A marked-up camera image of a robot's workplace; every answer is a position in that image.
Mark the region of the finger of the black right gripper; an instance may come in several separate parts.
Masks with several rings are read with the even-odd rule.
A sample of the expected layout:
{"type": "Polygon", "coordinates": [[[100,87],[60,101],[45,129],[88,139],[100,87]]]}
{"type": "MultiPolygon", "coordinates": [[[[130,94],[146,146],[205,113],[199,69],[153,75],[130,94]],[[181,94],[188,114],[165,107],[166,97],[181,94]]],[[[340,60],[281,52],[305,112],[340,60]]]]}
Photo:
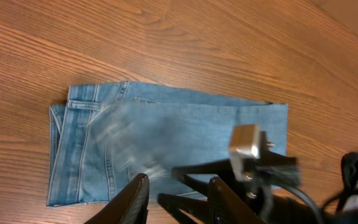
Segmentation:
{"type": "Polygon", "coordinates": [[[207,201],[176,195],[158,194],[157,202],[178,223],[197,224],[197,222],[187,214],[190,214],[202,223],[210,223],[211,221],[207,201]]]}

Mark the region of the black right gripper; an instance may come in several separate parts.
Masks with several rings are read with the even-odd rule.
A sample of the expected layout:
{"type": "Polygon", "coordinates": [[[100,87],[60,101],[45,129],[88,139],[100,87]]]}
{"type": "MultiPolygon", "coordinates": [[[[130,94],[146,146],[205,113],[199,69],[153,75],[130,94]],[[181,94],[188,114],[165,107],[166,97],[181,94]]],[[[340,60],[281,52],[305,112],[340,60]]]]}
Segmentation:
{"type": "MultiPolygon", "coordinates": [[[[306,208],[296,201],[274,196],[272,189],[281,188],[303,202],[306,201],[304,193],[298,188],[298,160],[272,152],[269,149],[271,146],[266,132],[260,131],[260,158],[245,160],[249,169],[246,175],[251,175],[252,180],[239,182],[246,185],[250,205],[256,209],[260,219],[267,223],[296,223],[301,220],[306,208]]],[[[175,166],[171,174],[174,179],[204,196],[208,194],[209,181],[213,177],[219,177],[234,190],[238,187],[229,159],[192,166],[175,166]]]]}

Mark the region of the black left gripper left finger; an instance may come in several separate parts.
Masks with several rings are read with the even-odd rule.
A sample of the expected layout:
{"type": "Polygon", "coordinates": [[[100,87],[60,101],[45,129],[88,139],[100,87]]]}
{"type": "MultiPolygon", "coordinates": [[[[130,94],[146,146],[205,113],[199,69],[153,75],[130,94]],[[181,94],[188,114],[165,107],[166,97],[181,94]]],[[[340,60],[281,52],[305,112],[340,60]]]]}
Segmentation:
{"type": "Polygon", "coordinates": [[[99,213],[85,224],[145,224],[149,204],[149,178],[137,174],[99,213]]]}

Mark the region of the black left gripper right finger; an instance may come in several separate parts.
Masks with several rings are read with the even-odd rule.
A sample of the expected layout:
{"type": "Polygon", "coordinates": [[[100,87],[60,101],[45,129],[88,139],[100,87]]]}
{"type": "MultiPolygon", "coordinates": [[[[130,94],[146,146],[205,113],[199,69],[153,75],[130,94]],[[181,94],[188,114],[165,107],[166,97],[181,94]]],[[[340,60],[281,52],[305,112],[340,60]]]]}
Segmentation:
{"type": "Polygon", "coordinates": [[[219,177],[208,184],[209,223],[265,224],[219,177]]]}

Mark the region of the light blue denim jeans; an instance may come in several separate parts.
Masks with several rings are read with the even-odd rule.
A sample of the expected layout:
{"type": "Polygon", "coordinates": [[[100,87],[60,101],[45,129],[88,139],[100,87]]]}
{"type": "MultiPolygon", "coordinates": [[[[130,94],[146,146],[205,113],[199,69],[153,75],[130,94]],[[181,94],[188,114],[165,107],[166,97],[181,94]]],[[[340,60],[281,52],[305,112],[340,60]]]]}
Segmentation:
{"type": "Polygon", "coordinates": [[[172,168],[227,159],[237,125],[257,124],[274,152],[287,149],[286,104],[151,83],[73,85],[49,117],[50,208],[108,202],[140,173],[151,197],[196,198],[172,179],[172,168]]]}

